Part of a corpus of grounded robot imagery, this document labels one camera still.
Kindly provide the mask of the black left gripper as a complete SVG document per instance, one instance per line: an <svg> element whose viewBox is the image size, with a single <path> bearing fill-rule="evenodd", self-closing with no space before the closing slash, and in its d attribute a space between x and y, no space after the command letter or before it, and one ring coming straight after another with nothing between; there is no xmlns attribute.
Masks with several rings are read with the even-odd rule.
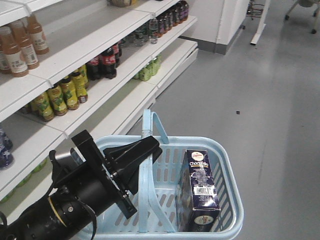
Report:
<svg viewBox="0 0 320 240"><path fill-rule="evenodd" d="M140 164L150 155L162 154L160 143L148 136L133 143L107 147L101 151L87 130L72 138L85 161L70 171L55 159L55 150L49 152L52 163L52 184L57 189L48 201L63 220L93 218L111 205L117 204L126 218L137 209L128 197L138 192Z"/></svg>

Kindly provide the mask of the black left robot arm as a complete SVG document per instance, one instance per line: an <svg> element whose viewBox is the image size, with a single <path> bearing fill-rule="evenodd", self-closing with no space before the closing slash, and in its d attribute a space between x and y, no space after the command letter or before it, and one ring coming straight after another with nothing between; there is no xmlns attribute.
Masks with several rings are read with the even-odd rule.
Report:
<svg viewBox="0 0 320 240"><path fill-rule="evenodd" d="M137 209L129 196L138 192L140 164L149 156L162 154L159 142L148 136L130 144L99 150L84 130L72 138L84 157L56 159L50 151L52 184L38 201L17 220L8 224L2 214L0 237L3 240L68 240L116 204L126 218Z"/></svg>

